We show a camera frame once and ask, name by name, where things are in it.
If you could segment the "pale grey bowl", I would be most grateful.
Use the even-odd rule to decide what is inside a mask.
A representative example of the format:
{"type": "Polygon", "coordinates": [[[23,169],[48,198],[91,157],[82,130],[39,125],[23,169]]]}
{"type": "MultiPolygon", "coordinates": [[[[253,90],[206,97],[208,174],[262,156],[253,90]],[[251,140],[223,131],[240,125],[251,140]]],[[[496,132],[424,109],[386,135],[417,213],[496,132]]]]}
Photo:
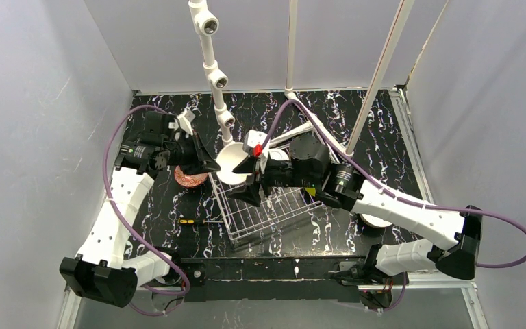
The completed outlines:
{"type": "Polygon", "coordinates": [[[269,149],[269,158],[276,161],[289,161],[290,156],[282,149],[269,149]]]}

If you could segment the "white bowl with brown outside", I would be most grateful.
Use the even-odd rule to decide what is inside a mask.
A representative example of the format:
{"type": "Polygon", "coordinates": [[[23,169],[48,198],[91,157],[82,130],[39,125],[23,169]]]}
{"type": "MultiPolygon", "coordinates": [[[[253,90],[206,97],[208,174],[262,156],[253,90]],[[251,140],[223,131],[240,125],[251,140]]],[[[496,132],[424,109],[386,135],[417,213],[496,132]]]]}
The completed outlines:
{"type": "Polygon", "coordinates": [[[223,184],[237,186],[245,183],[247,174],[233,172],[234,168],[247,157],[242,146],[242,143],[232,142],[219,151],[216,162],[221,170],[216,175],[223,184]]]}

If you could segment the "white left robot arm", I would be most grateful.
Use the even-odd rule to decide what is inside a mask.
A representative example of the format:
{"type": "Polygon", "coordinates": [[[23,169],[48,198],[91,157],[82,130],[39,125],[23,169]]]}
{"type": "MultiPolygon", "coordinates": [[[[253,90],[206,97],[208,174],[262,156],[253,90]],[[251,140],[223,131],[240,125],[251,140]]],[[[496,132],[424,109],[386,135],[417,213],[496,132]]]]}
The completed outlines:
{"type": "Polygon", "coordinates": [[[182,276],[179,258],[163,247],[129,260],[123,252],[159,172],[175,167],[186,175],[220,170],[192,128],[194,118],[189,110],[146,113],[142,129],[121,142],[113,171],[103,166],[108,194],[101,210],[76,255],[60,263],[60,275],[77,296],[123,308],[138,287],[172,271],[182,276]]]}

